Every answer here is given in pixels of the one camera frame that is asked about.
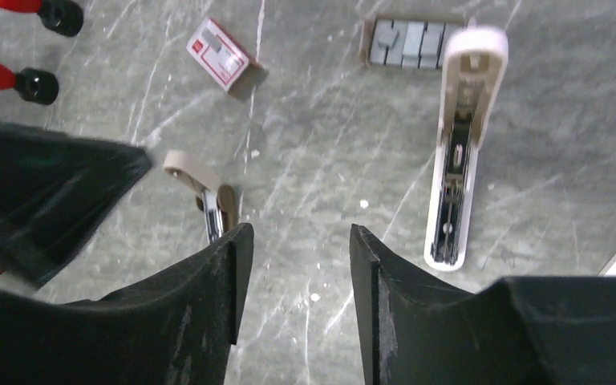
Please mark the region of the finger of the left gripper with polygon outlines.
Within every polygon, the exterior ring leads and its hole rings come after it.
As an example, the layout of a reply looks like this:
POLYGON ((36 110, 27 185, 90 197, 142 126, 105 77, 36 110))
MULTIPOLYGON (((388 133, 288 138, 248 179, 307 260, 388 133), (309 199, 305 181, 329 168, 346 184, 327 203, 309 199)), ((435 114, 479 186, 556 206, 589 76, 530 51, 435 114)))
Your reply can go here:
POLYGON ((140 147, 0 122, 0 274, 50 281, 151 168, 140 147))

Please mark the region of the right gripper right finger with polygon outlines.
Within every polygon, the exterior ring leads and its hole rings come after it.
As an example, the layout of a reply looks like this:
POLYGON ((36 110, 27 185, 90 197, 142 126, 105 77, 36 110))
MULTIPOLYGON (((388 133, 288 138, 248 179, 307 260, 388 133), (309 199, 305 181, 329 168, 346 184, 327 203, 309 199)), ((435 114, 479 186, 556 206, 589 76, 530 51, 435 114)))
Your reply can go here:
POLYGON ((472 294, 350 233, 367 384, 616 384, 616 278, 516 276, 472 294))

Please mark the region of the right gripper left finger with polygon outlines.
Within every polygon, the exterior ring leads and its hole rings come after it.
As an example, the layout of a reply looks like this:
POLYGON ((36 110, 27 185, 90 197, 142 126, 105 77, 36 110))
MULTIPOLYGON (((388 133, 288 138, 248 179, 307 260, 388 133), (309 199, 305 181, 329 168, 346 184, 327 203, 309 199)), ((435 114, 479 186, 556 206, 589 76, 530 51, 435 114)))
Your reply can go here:
POLYGON ((253 264, 242 223, 200 252, 97 300, 0 290, 0 384, 222 384, 253 264))

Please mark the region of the small beige stapler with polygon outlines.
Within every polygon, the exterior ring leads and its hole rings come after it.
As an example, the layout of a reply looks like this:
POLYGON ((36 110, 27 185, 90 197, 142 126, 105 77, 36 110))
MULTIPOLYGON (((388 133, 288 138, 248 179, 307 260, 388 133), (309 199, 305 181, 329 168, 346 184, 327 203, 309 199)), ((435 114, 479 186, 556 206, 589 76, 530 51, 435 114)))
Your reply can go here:
POLYGON ((195 192, 197 208, 205 216, 209 244, 239 223, 235 189, 223 183, 204 161, 171 149, 164 158, 163 170, 195 192))

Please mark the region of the red staple box sleeve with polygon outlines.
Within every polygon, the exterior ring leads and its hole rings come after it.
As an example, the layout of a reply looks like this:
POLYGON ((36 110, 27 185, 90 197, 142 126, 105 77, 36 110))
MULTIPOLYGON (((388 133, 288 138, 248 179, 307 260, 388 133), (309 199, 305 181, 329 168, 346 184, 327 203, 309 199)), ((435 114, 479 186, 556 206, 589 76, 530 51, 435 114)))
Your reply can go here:
POLYGON ((214 18, 204 18, 188 40, 186 51, 235 99, 250 98, 267 76, 255 57, 214 18))

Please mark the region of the long white stapler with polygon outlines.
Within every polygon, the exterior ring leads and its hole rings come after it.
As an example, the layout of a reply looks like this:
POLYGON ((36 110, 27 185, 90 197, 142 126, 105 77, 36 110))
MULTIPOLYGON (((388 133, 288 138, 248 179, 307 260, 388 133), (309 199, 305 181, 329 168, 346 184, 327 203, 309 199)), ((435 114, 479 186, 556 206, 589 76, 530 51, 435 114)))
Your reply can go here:
POLYGON ((451 272, 464 264, 478 156, 508 62, 509 42, 500 27, 466 26, 444 45, 423 252, 434 270, 451 272))

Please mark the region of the staple tray with staples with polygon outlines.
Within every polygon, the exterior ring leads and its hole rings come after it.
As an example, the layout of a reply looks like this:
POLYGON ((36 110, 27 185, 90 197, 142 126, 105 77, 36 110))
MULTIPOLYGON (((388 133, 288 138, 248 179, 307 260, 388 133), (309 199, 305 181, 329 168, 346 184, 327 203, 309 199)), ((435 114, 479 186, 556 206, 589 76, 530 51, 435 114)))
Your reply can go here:
POLYGON ((368 66, 439 70, 445 44, 465 25, 460 18, 377 14, 364 21, 359 56, 368 66))

